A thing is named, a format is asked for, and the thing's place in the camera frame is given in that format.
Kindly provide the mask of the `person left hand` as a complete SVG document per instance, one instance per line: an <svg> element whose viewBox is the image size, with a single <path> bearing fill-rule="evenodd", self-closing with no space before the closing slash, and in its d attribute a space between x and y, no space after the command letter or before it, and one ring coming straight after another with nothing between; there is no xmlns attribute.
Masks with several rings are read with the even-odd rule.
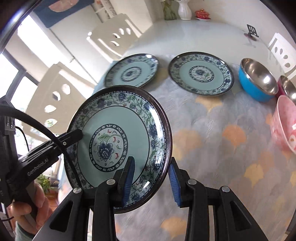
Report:
<svg viewBox="0 0 296 241"><path fill-rule="evenodd" d="M49 200L44 194L43 188L37 183L35 183L34 203L38 208L35 225L30 224L25 217L26 215L31 214L32 211L32 208L29 204L14 201L11 206L11 212L16 222L21 228L33 235L35 235L40 230L40 228L45 224L50 215L53 213L49 206Z"/></svg>

